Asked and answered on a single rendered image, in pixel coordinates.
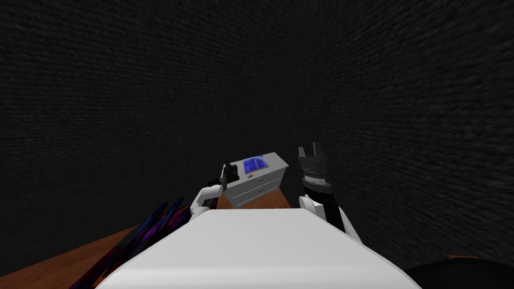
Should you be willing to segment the grey drawer cabinet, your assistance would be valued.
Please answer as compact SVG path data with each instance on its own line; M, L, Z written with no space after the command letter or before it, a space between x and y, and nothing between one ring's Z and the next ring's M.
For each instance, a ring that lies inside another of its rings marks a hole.
M274 171L274 170L278 170L278 169L285 169L289 166L284 160L282 160L277 153L273 152L273 153L269 153L269 154L264 154L263 155L265 158L266 158L266 161L269 162L269 167L268 168L265 168L265 169L262 169L262 170L265 170L265 172L269 172L269 171ZM242 164L242 160L240 161L236 161L236 162L232 162L231 164L236 164L237 167L238 167L238 175L239 175L239 179L240 179L240 175L245 175L244 173L244 168L243 168L243 164ZM262 198L262 197L259 197L253 201L250 201L246 204L243 204L242 206L235 206L235 203L231 200L233 196L228 196L225 192L224 192L224 195L225 197L228 199L229 203L231 204L231 206L234 208L234 209L240 209L241 207L244 207L244 206L247 206L249 205L250 203L254 202L255 200L259 199L259 198Z

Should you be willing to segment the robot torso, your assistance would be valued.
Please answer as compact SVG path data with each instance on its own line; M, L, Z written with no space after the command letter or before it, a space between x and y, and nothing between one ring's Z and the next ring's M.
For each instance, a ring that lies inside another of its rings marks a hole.
M421 289L306 209L209 210L97 289Z

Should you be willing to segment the blue book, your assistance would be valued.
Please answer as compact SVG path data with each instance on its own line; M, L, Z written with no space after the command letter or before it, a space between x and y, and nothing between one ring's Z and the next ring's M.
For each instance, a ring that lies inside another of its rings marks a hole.
M246 175L253 174L256 171L268 168L270 166L269 162L266 161L266 158L263 155L244 159L242 160L242 164L244 168L244 173Z

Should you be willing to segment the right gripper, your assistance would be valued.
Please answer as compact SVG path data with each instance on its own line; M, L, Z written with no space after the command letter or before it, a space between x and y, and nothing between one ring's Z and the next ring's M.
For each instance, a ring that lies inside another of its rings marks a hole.
M320 142L313 143L314 157L307 157L303 147L298 147L300 167L304 172L313 174L327 173L327 161Z

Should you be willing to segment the grey drawer front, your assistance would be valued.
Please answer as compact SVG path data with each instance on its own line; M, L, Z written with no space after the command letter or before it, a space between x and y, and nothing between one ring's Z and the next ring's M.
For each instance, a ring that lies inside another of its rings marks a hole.
M244 191L235 194L232 197L232 201L235 203L235 206L242 206L250 201L253 201L259 197L262 197L266 193L270 193L273 190L279 188L281 183L281 178L276 178L274 180L264 180L256 183L256 187L252 189L245 189Z
M224 191L228 196L238 196L243 193L248 193L264 185L271 184L272 187L280 185L285 169L278 169L274 171L265 172L260 170L248 175L240 175L238 181L229 183L227 189Z

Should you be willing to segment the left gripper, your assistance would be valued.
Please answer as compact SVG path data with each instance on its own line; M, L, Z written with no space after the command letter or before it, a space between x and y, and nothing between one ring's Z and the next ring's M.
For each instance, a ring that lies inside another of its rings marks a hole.
M221 176L221 184L223 186L223 189L227 189L227 185L238 181L239 175L238 175L238 167L237 165L233 165L229 162L226 162L223 167L222 176Z

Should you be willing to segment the dark blue purple striped object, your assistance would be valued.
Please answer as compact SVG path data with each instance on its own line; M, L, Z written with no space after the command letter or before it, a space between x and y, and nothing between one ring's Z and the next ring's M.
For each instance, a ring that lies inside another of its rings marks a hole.
M170 206L168 203L158 206L145 222L134 227L69 289L98 287L121 265L186 224L191 213L188 207L182 206L183 200L178 198Z

